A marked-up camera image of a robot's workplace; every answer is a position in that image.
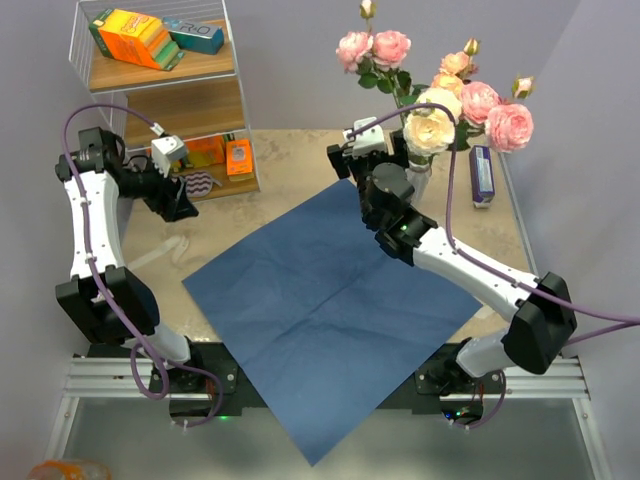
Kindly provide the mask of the pink white rose stem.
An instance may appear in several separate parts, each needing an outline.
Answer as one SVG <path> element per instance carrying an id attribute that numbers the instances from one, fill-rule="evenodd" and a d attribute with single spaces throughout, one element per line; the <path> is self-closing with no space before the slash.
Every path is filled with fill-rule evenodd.
<path id="1" fill-rule="evenodd" d="M 462 103 L 456 95 L 441 87 L 430 87 L 421 93 L 417 103 L 444 106 L 453 116 L 437 108 L 415 109 L 406 118 L 403 137 L 409 161 L 417 165 L 430 164 L 433 157 L 445 151 L 455 139 L 455 127 L 462 114 Z"/>

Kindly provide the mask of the peach rose stem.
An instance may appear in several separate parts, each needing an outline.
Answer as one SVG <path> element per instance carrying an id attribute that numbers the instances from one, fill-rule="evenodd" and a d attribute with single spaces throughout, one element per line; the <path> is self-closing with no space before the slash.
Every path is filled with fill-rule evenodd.
<path id="1" fill-rule="evenodd" d="M 449 53 L 441 59 L 440 67 L 433 77 L 431 87 L 441 88 L 460 97 L 462 88 L 478 72 L 474 57 L 479 53 L 481 42 L 471 37 L 461 51 Z"/>

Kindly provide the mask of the beige ribbon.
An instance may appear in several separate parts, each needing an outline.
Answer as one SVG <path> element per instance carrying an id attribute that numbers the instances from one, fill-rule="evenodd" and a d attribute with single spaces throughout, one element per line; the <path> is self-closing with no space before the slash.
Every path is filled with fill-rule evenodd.
<path id="1" fill-rule="evenodd" d="M 176 265 L 190 245 L 189 239 L 184 235 L 174 235 L 160 243 L 153 250 L 128 263 L 130 270 L 137 270 L 155 260 L 168 255 L 173 265 Z"/>

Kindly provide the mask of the blue wrapping paper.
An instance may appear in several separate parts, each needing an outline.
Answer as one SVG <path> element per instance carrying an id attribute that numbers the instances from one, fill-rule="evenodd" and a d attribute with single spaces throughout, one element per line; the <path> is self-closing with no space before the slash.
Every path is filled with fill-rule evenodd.
<path id="1" fill-rule="evenodd" d="M 479 310 L 389 258 L 339 181 L 186 278 L 185 288 L 310 464 Z"/>

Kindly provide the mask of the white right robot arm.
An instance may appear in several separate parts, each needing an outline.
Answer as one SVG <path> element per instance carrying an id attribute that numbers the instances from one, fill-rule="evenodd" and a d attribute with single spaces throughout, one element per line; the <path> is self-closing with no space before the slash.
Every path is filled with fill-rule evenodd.
<path id="1" fill-rule="evenodd" d="M 461 287 L 508 322 L 508 328 L 463 341 L 429 372 L 442 392 L 469 392 L 484 375 L 512 366 L 542 375 L 577 328 L 565 280 L 512 269 L 464 243 L 411 204 L 407 152 L 393 134 L 389 152 L 379 128 L 343 146 L 330 145 L 328 160 L 341 179 L 353 178 L 361 218 L 380 248 L 411 267 L 435 273 Z M 554 303 L 559 298 L 561 304 Z"/>

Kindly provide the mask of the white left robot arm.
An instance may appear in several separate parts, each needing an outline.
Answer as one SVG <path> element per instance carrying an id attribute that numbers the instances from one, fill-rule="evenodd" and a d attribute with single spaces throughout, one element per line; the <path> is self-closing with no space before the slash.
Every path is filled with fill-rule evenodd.
<path id="1" fill-rule="evenodd" d="M 55 288 L 56 300 L 92 344 L 132 347 L 143 336 L 159 356 L 177 362 L 173 382 L 185 392 L 200 390 L 207 368 L 192 348 L 160 319 L 150 290 L 123 257 L 118 203 L 141 199 L 166 222 L 195 217 L 186 182 L 172 174 L 187 154 L 176 135 L 151 143 L 143 167 L 130 166 L 123 139 L 100 127 L 79 133 L 79 149 L 62 155 L 55 167 L 72 213 L 74 254 L 68 281 Z"/>

